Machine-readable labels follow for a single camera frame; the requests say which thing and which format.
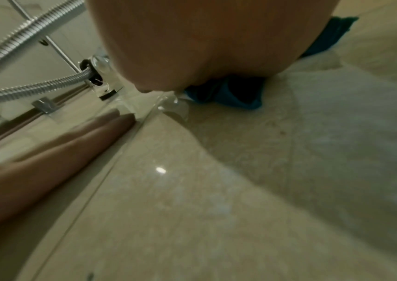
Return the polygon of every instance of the metal shower hose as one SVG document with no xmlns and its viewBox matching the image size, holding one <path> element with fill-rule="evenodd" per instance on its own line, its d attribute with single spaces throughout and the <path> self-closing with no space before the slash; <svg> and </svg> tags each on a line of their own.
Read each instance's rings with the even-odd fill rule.
<svg viewBox="0 0 397 281">
<path fill-rule="evenodd" d="M 57 5 L 38 18 L 26 21 L 0 43 L 0 69 L 5 67 L 24 50 L 37 42 L 43 35 L 52 33 L 61 25 L 85 11 L 83 0 L 68 0 Z M 89 68 L 60 79 L 37 84 L 0 89 L 0 102 L 43 94 L 82 82 L 93 76 Z"/>
</svg>

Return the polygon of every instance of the teal fabric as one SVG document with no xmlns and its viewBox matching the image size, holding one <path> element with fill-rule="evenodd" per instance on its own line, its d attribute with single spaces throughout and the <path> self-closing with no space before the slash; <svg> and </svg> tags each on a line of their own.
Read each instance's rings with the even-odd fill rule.
<svg viewBox="0 0 397 281">
<path fill-rule="evenodd" d="M 357 17 L 332 17 L 322 33 L 301 57 L 324 52 L 336 44 L 350 30 Z M 190 86 L 185 93 L 197 103 L 217 102 L 225 106 L 256 109 L 262 106 L 264 77 L 241 78 L 228 76 L 209 80 L 200 86 Z"/>
</svg>

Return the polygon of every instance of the finger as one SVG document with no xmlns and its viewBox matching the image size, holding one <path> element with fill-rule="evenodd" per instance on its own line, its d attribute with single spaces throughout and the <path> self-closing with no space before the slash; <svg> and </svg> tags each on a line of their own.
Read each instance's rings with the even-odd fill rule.
<svg viewBox="0 0 397 281">
<path fill-rule="evenodd" d="M 72 130 L 54 138 L 51 141 L 40 144 L 39 146 L 26 152 L 25 154 L 15 157 L 10 161 L 11 162 L 24 161 L 25 159 L 35 156 L 43 151 L 46 151 L 46 150 L 56 147 L 58 145 L 70 142 L 73 139 L 81 137 L 81 136 L 89 133 L 90 131 L 95 130 L 96 128 L 98 128 L 100 126 L 103 126 L 104 124 L 108 123 L 109 121 L 111 121 L 115 118 L 118 118 L 119 116 L 120 116 L 120 112 L 117 109 L 111 110 L 111 111 L 107 112 L 106 114 L 98 116 L 92 120 L 88 120 L 86 123 L 73 128 Z"/>
<path fill-rule="evenodd" d="M 84 136 L 0 170 L 0 221 L 76 174 L 134 124 L 133 114 L 121 116 Z"/>
</svg>

